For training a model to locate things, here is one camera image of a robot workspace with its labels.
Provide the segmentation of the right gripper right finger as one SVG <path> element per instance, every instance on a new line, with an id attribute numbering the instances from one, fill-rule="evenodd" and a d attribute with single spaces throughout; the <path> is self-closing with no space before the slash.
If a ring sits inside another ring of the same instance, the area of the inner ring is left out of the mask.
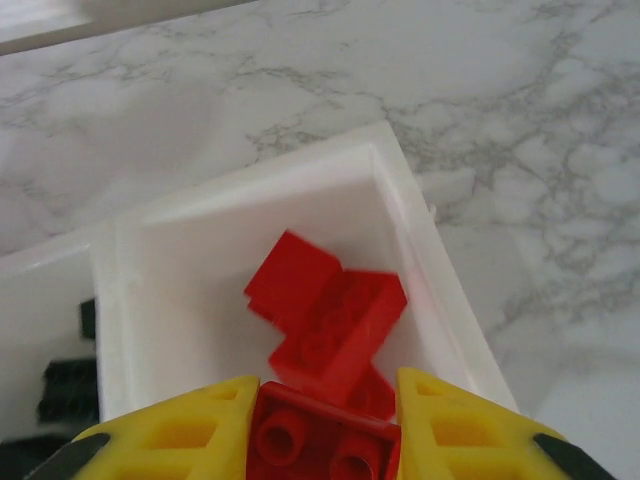
<path id="1" fill-rule="evenodd" d="M 557 431 L 412 367 L 396 373 L 399 479 L 611 479 Z"/>

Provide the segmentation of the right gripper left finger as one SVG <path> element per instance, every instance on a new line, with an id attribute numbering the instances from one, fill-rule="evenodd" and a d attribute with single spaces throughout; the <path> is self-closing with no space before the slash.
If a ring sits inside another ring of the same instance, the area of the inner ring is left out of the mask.
<path id="1" fill-rule="evenodd" d="M 31 479 L 244 479 L 260 386 L 245 375 L 97 424 Z"/>

